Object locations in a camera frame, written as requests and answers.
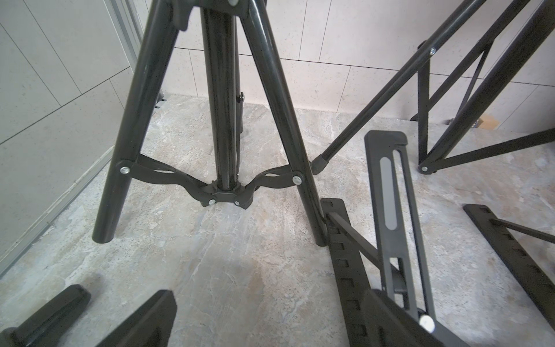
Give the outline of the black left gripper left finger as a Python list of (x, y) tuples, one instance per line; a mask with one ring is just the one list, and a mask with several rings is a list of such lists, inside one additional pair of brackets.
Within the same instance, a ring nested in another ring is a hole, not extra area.
[(176, 318), (171, 290), (159, 290), (98, 346), (167, 346)]

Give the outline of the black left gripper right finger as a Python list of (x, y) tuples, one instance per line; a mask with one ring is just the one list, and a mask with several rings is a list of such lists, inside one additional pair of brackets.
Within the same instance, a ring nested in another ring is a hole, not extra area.
[(377, 332), (378, 346), (445, 345), (378, 290), (364, 292), (363, 315)]

